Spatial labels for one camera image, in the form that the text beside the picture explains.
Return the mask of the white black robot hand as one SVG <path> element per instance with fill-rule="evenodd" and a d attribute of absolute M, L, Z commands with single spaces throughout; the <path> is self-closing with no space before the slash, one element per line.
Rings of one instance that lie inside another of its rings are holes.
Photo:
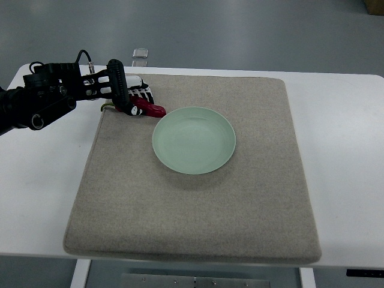
<path fill-rule="evenodd" d="M 139 76 L 139 85 L 128 87 L 124 66 L 121 61 L 111 59 L 107 64 L 107 75 L 111 88 L 111 100 L 116 109 L 129 116 L 149 116 L 150 105 L 154 104 L 153 97 L 148 94 L 148 86 Z"/>

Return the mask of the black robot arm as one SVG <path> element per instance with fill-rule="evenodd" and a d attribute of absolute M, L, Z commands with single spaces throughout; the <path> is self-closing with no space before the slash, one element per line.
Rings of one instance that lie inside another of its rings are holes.
<path fill-rule="evenodd" d="M 76 108 L 77 102 L 102 98 L 109 88 L 108 70 L 82 75 L 79 58 L 72 63 L 32 62 L 24 85 L 1 89 L 1 135 L 21 128 L 41 130 Z"/>

